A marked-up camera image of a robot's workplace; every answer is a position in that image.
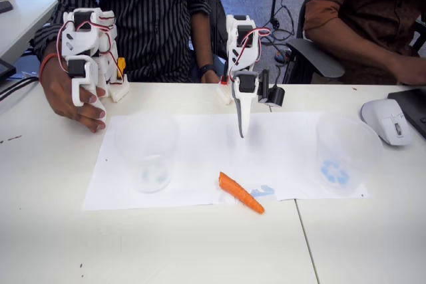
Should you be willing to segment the striped-shirt person's right hand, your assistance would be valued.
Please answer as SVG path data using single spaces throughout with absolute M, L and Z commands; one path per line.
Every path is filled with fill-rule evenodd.
M 93 94 L 80 88 L 83 105 L 75 106 L 72 100 L 71 79 L 61 69 L 57 53 L 48 54 L 43 58 L 40 81 L 47 101 L 56 114 L 79 122 L 92 133 L 105 129 L 106 125 L 101 120 L 105 111 L 94 106 L 97 98 L 105 91 L 97 88 L 97 93 Z

